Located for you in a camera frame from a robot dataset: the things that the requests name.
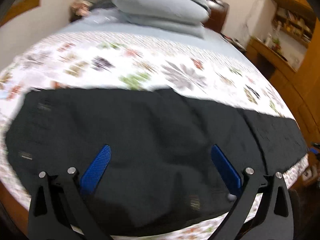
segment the bed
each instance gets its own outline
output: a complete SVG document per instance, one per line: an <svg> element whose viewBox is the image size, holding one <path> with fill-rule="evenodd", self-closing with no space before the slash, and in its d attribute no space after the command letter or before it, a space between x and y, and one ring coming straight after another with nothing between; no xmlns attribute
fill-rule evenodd
<svg viewBox="0 0 320 240"><path fill-rule="evenodd" d="M120 58L130 67L116 71L123 64ZM159 62L168 64L163 67ZM181 63L183 67L177 74L177 65ZM0 83L0 180L27 210L30 196L7 161L4 134L19 111L24 94L32 89L117 87L152 91L171 87L185 97L294 119L278 92L255 66L209 29L203 40L119 21L77 21L17 56L2 71ZM305 155L284 173L288 188L307 166ZM254 217L260 200L261 195L257 195L247 220ZM225 216L147 239L207 239Z"/></svg>

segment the bookshelf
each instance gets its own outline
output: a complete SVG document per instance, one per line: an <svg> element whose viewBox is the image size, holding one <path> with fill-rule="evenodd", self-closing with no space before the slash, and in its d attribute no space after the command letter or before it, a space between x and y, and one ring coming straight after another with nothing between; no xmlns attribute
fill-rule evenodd
<svg viewBox="0 0 320 240"><path fill-rule="evenodd" d="M309 47L315 29L315 22L293 14L287 9L278 8L272 25L277 28L279 22L281 22L280 31L286 33L306 48Z"/></svg>

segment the metal pin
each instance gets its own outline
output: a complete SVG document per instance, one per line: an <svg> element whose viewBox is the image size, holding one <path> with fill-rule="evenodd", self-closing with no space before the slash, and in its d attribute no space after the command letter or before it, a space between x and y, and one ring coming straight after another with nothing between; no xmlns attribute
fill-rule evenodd
<svg viewBox="0 0 320 240"><path fill-rule="evenodd" d="M276 177L277 177L278 179L282 179L282 173L277 172L277 173L276 173Z"/></svg>
<svg viewBox="0 0 320 240"><path fill-rule="evenodd" d="M246 172L247 174L249 174L249 175L252 175L252 174L254 174L254 169L253 169L253 168L246 168L246 169L245 169L245 172Z"/></svg>
<svg viewBox="0 0 320 240"><path fill-rule="evenodd" d="M39 178L44 178L45 177L45 175L46 175L46 173L45 173L45 171L41 171L40 173L39 173Z"/></svg>
<svg viewBox="0 0 320 240"><path fill-rule="evenodd" d="M75 168L75 167L70 167L70 168L68 169L68 173L69 173L69 174L74 174L74 173L76 173L76 168Z"/></svg>
<svg viewBox="0 0 320 240"><path fill-rule="evenodd" d="M237 196L236 195L232 195L232 194L228 194L228 200L230 201L230 202L234 202L234 201L236 201L237 200Z"/></svg>

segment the floral bedspread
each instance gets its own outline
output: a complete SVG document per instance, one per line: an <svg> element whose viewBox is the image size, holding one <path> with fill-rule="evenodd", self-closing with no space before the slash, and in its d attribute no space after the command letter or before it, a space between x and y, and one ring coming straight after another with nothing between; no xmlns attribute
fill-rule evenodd
<svg viewBox="0 0 320 240"><path fill-rule="evenodd" d="M7 161L4 133L26 92L67 87L171 87L186 97L294 119L278 92L249 62L245 65L209 50L147 36L106 32L52 35L16 57L0 75L0 179L27 209L30 196ZM305 156L284 174L288 187L307 166ZM260 200L257 195L248 219L254 217ZM225 215L148 239L207 239Z"/></svg>

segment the black towel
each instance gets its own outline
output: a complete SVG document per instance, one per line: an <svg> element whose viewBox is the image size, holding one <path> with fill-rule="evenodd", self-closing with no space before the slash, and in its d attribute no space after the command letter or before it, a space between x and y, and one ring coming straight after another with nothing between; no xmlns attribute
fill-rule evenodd
<svg viewBox="0 0 320 240"><path fill-rule="evenodd" d="M73 166L81 176L109 145L111 161L85 202L106 233L128 236L167 233L231 208L210 159L213 144L239 173L246 167L284 172L307 152L292 119L185 98L171 89L33 91L6 144L29 191L41 171L52 176Z"/></svg>

